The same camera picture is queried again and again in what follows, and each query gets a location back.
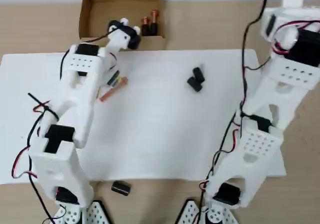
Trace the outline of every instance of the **screw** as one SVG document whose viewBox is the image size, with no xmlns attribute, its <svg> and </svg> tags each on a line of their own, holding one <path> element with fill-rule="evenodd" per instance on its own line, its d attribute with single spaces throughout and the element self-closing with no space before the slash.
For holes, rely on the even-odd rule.
<svg viewBox="0 0 320 224">
<path fill-rule="evenodd" d="M 157 9 L 152 10 L 151 16 L 152 16 L 152 23 L 156 23 L 157 17 L 159 17 L 159 10 L 157 10 Z"/>
</svg>

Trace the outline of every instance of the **black cylinder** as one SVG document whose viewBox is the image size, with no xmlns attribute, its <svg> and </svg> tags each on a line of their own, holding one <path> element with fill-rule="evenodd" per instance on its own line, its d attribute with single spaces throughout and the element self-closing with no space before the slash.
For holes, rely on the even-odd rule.
<svg viewBox="0 0 320 224">
<path fill-rule="evenodd" d="M 150 35 L 150 27 L 148 24 L 143 24 L 141 27 L 141 35 L 149 36 Z"/>
<path fill-rule="evenodd" d="M 150 24 L 150 36 L 157 36 L 158 35 L 158 24 L 151 23 Z"/>
</svg>

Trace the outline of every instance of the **cardboard box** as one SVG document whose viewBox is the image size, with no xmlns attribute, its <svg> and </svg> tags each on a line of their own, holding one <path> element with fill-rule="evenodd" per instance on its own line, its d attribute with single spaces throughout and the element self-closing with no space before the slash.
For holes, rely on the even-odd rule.
<svg viewBox="0 0 320 224">
<path fill-rule="evenodd" d="M 153 9 L 160 11 L 158 36 L 141 38 L 139 50 L 162 50 L 165 47 L 163 0 L 82 0 L 79 20 L 79 37 L 82 41 L 102 36 L 112 19 L 128 18 L 130 26 L 141 27 L 141 19 L 150 16 Z M 107 38 L 98 42 L 103 46 Z"/>
</svg>

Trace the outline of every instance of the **cable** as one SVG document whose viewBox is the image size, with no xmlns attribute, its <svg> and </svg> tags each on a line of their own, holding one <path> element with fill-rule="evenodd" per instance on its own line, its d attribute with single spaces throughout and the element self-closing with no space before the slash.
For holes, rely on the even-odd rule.
<svg viewBox="0 0 320 224">
<path fill-rule="evenodd" d="M 11 169 L 11 177 L 12 177 L 13 179 L 19 179 L 19 178 L 21 178 L 24 174 L 29 174 L 29 175 L 33 176 L 34 178 L 38 178 L 37 175 L 36 175 L 35 173 L 31 172 L 31 171 L 24 171 L 24 172 L 22 172 L 20 175 L 16 176 L 16 167 L 17 167 L 17 165 L 18 165 L 18 162 L 19 162 L 19 160 L 20 160 L 20 157 L 21 157 L 21 155 L 22 155 L 26 150 L 28 150 L 28 149 L 29 149 L 29 147 L 24 147 L 24 148 L 18 153 L 18 155 L 16 156 L 16 158 L 15 158 L 15 160 L 14 160 L 14 163 L 13 163 L 13 166 L 12 166 L 12 169 Z"/>
<path fill-rule="evenodd" d="M 246 101 L 246 99 L 247 99 L 247 90 L 248 90 L 248 84 L 247 84 L 247 80 L 245 79 L 246 78 L 246 65 L 245 65 L 245 63 L 246 63 L 246 61 L 245 61 L 245 47 L 246 47 L 246 40 L 247 40 L 247 36 L 248 36 L 248 32 L 249 32 L 249 30 L 250 30 L 250 27 L 253 25 L 253 24 L 255 24 L 255 23 L 258 23 L 261 19 L 262 19 L 262 16 L 263 16 L 263 14 L 264 14 L 264 11 L 265 11 L 265 9 L 266 9 L 266 6 L 267 6 L 267 1 L 268 0 L 263 0 L 263 3 L 262 3 L 262 7 L 261 7 L 261 10 L 260 10 L 260 13 L 259 13 L 259 15 L 258 15 L 258 17 L 254 20 L 254 21 L 251 21 L 247 26 L 246 26 L 246 28 L 245 28 L 245 31 L 244 31 L 244 34 L 243 34 L 243 41 L 242 41 L 242 49 L 241 49 L 241 66 L 242 66 L 242 82 L 243 82 L 243 101 L 242 101 L 242 103 L 241 103 L 241 105 L 240 105 L 240 109 L 241 109 L 241 112 L 242 112 L 242 108 L 243 108 L 243 106 L 244 106 L 244 104 L 245 104 L 245 101 Z"/>
<path fill-rule="evenodd" d="M 32 99 L 34 99 L 37 103 L 42 104 L 42 103 L 41 103 L 39 100 L 37 100 L 32 94 L 28 93 L 28 95 L 29 95 Z M 34 133 L 37 124 L 40 122 L 40 120 L 41 120 L 42 117 L 44 116 L 45 111 L 46 111 L 46 109 L 44 109 L 44 112 L 41 113 L 41 114 L 39 115 L 39 117 L 36 119 L 36 121 L 34 122 L 32 128 L 31 128 L 31 130 L 30 130 L 30 132 L 29 132 L 29 134 L 28 134 L 28 137 L 27 137 L 27 139 L 26 139 L 26 146 L 27 146 L 28 148 L 30 147 L 30 139 L 31 139 L 31 136 L 32 136 L 32 134 Z M 31 158 L 30 158 L 30 156 L 29 156 L 29 172 L 31 172 L 31 170 L 32 170 L 32 160 L 31 160 Z M 56 224 L 56 223 L 54 222 L 53 218 L 51 217 L 49 211 L 47 210 L 47 208 L 46 208 L 46 206 L 45 206 L 45 203 L 44 203 L 44 201 L 42 200 L 42 197 L 40 196 L 39 191 L 37 190 L 37 188 L 36 188 L 36 186 L 35 186 L 35 184 L 34 184 L 34 182 L 33 182 L 33 180 L 32 180 L 32 175 L 31 175 L 31 174 L 29 174 L 29 181 L 30 181 L 30 183 L 31 183 L 31 186 L 32 186 L 35 194 L 37 195 L 37 197 L 38 197 L 38 199 L 39 199 L 39 201 L 40 201 L 40 203 L 41 203 L 41 205 L 42 205 L 42 208 L 43 208 L 45 214 L 48 216 L 48 219 L 52 222 L 52 224 Z"/>
<path fill-rule="evenodd" d="M 260 10 L 260 13 L 259 13 L 259 15 L 258 15 L 258 17 L 254 20 L 254 21 L 252 21 L 252 22 L 250 22 L 247 26 L 246 26 L 246 28 L 245 28 L 245 31 L 244 31 L 244 34 L 243 34 L 243 41 L 242 41 L 242 49 L 241 49 L 241 69 L 242 69 L 242 82 L 243 82 L 243 101 L 241 102 L 241 104 L 240 104 L 240 110 L 241 110 L 241 113 L 242 113 L 242 108 L 243 108 L 243 105 L 245 104 L 245 101 L 246 101 L 246 98 L 247 98 L 247 90 L 248 90 L 248 84 L 247 84 L 247 80 L 245 79 L 246 78 L 246 65 L 245 65 L 245 63 L 246 63 L 246 61 L 245 61 L 245 47 L 246 47 L 246 40 L 247 40 L 247 36 L 248 36 L 248 32 L 249 32 L 249 29 L 250 29 L 250 27 L 253 25 L 253 24 L 255 24 L 255 23 L 258 23 L 261 19 L 262 19 L 262 16 L 263 16 L 263 14 L 264 14 L 264 11 L 265 11 L 265 8 L 266 8 L 266 6 L 267 6 L 267 1 L 268 0 L 263 0 L 263 3 L 262 3 L 262 7 L 261 7 L 261 10 Z M 223 139 L 222 139 L 222 142 L 221 142 L 221 145 L 220 145 L 220 148 L 219 148 L 219 150 L 214 154 L 214 156 L 213 156 L 213 159 L 212 159 L 212 167 L 211 167 L 211 169 L 210 169 L 210 171 L 209 171 L 209 173 L 208 173 L 208 175 L 207 175 L 207 178 L 206 179 L 208 179 L 209 178 L 209 175 L 210 175 L 210 173 L 211 173 L 211 171 L 213 171 L 214 170 L 214 166 L 217 164 L 217 162 L 218 162 L 218 160 L 219 160 L 219 157 L 220 157 L 220 154 L 221 154 L 221 152 L 222 152 L 222 150 L 223 150 L 223 145 L 224 145 L 224 142 L 225 142 L 225 139 L 226 139 L 226 136 L 227 136 L 227 134 L 228 134 L 228 131 L 229 131 L 229 129 L 230 129 L 230 126 L 231 126 L 231 124 L 233 123 L 233 121 L 234 121 L 234 119 L 235 119 L 235 116 L 236 116 L 236 113 L 234 113 L 234 115 L 233 115 L 233 117 L 231 118 L 231 120 L 230 120 L 230 122 L 228 123 L 228 126 L 227 126 L 227 128 L 226 128 L 226 130 L 225 130 L 225 132 L 224 132 L 224 136 L 223 136 Z M 241 127 L 240 127 L 240 135 L 241 135 L 241 133 L 242 133 L 242 119 L 241 119 Z M 201 208 L 202 208 L 202 205 L 203 205 L 203 199 L 204 199 L 204 191 L 202 191 L 201 192 L 201 197 L 200 197 L 200 205 L 199 205 L 199 209 L 201 210 Z M 201 219 L 201 215 L 199 215 L 199 218 L 198 218 L 198 220 L 197 220 L 197 224 L 199 224 L 200 223 L 200 219 Z"/>
<path fill-rule="evenodd" d="M 192 224 L 194 224 L 194 223 L 196 222 L 197 216 L 199 215 L 200 211 L 201 211 L 201 210 L 199 210 L 199 212 L 195 215 Z"/>
<path fill-rule="evenodd" d="M 236 123 L 235 121 L 232 122 L 233 124 L 235 124 L 237 127 L 240 127 L 241 125 Z"/>
<path fill-rule="evenodd" d="M 223 149 L 224 143 L 225 143 L 225 140 L 226 140 L 226 137 L 227 137 L 227 134 L 228 134 L 228 131 L 229 131 L 230 126 L 231 126 L 231 124 L 233 123 L 235 117 L 236 117 L 236 113 L 234 113 L 233 116 L 232 116 L 232 118 L 230 119 L 230 121 L 229 121 L 229 123 L 228 123 L 228 126 L 227 126 L 227 128 L 226 128 L 226 130 L 225 130 L 225 132 L 224 132 L 224 135 L 223 135 L 223 138 L 222 138 L 222 141 L 221 141 L 219 150 L 218 150 L 216 153 L 218 153 L 219 151 L 221 151 L 221 150 Z M 217 158 L 216 158 L 216 161 L 215 161 L 216 153 L 215 153 L 214 156 L 213 156 L 213 159 L 212 159 L 212 167 L 211 167 L 211 169 L 209 170 L 208 175 L 206 176 L 206 180 L 209 178 L 211 171 L 213 171 L 213 169 L 214 169 L 214 165 L 217 164 L 218 159 L 219 159 L 219 157 L 220 157 L 220 153 L 219 153 L 219 154 L 217 155 Z M 203 206 L 204 194 L 205 194 L 205 191 L 201 191 L 199 210 L 201 210 L 201 209 L 202 209 L 202 206 Z M 199 224 L 199 223 L 200 223 L 200 219 L 201 219 L 201 215 L 199 215 L 199 218 L 198 218 L 196 224 Z"/>
<path fill-rule="evenodd" d="M 107 32 L 106 34 L 100 36 L 99 38 L 94 38 L 94 39 L 91 39 L 91 40 L 88 40 L 88 41 L 85 41 L 85 43 L 93 43 L 93 42 L 96 42 L 96 41 L 99 41 L 103 38 L 106 38 L 109 34 L 115 32 L 117 29 L 123 27 L 123 24 L 122 25 L 119 25 L 119 27 L 113 29 L 112 31 L 110 32 Z M 62 79 L 62 70 L 64 68 L 64 60 L 66 58 L 66 56 L 68 55 L 68 53 L 70 52 L 70 49 L 68 49 L 65 53 L 64 53 L 64 56 L 62 57 L 62 60 L 61 60 L 61 63 L 60 63 L 60 80 Z"/>
<path fill-rule="evenodd" d="M 36 97 L 34 97 L 31 93 L 28 93 L 28 95 L 29 95 L 35 102 L 37 102 L 37 103 L 39 104 L 39 106 L 41 106 L 41 107 L 44 108 L 44 112 L 43 112 L 43 113 L 45 113 L 46 111 L 49 111 L 49 112 L 51 112 L 51 113 L 54 115 L 55 119 L 56 119 L 57 121 L 59 121 L 59 116 L 56 114 L 56 112 L 52 111 L 47 105 L 44 105 L 44 103 L 41 103 L 41 102 L 40 102 Z"/>
<path fill-rule="evenodd" d="M 66 208 L 65 208 L 64 206 L 62 206 L 62 205 L 60 205 L 60 207 L 62 207 L 62 208 L 64 209 L 64 214 L 63 214 L 62 216 L 60 216 L 60 217 L 52 218 L 53 220 L 57 220 L 57 219 L 63 218 L 63 217 L 67 214 Z M 46 221 L 48 221 L 48 220 L 49 220 L 49 218 L 44 219 L 44 221 L 42 222 L 42 224 L 44 224 L 44 223 L 45 223 Z"/>
<path fill-rule="evenodd" d="M 50 100 L 49 100 L 49 101 L 46 101 L 46 102 L 44 102 L 44 103 L 42 103 L 42 104 L 38 104 L 36 107 L 33 108 L 33 111 L 34 111 L 35 113 L 42 113 L 42 111 L 39 111 L 38 109 L 39 109 L 40 107 L 43 107 L 43 106 L 47 105 L 49 102 L 50 102 Z"/>
<path fill-rule="evenodd" d="M 60 80 L 62 79 L 62 69 L 64 68 L 64 60 L 66 58 L 66 56 L 68 55 L 68 53 L 70 52 L 70 49 L 68 49 L 65 53 L 64 56 L 62 57 L 61 63 L 60 63 Z"/>
<path fill-rule="evenodd" d="M 264 63 L 263 63 L 262 65 L 260 65 L 258 68 L 250 68 L 249 66 L 246 66 L 245 68 L 246 68 L 246 69 L 249 69 L 249 70 L 251 70 L 251 71 L 259 70 L 259 69 L 261 69 L 262 67 L 264 67 L 264 66 L 270 61 L 270 59 L 271 59 L 271 57 L 269 57 L 269 58 L 266 60 L 266 62 L 264 62 Z"/>
</svg>

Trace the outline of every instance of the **small black block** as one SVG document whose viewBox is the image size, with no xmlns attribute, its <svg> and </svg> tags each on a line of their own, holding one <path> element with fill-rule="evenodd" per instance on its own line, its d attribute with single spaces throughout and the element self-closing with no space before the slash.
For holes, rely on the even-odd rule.
<svg viewBox="0 0 320 224">
<path fill-rule="evenodd" d="M 205 81 L 204 74 L 201 72 L 199 67 L 193 69 L 193 74 L 199 83 L 203 83 Z"/>
<path fill-rule="evenodd" d="M 119 182 L 119 181 L 114 181 L 111 187 L 111 190 L 122 194 L 124 196 L 128 196 L 131 190 L 131 187 L 129 184 L 125 183 L 125 182 Z"/>
<path fill-rule="evenodd" d="M 234 206 L 238 204 L 240 195 L 240 188 L 230 185 L 228 183 L 222 183 L 218 193 L 213 197 L 213 199 L 218 202 Z"/>
<path fill-rule="evenodd" d="M 99 46 L 94 44 L 88 43 L 81 43 L 78 45 L 76 49 L 76 54 L 83 54 L 83 55 L 90 55 L 90 56 L 97 56 L 99 52 Z"/>
<path fill-rule="evenodd" d="M 195 90 L 195 92 L 200 92 L 202 90 L 202 85 L 195 79 L 195 77 L 190 77 L 187 83 Z"/>
</svg>

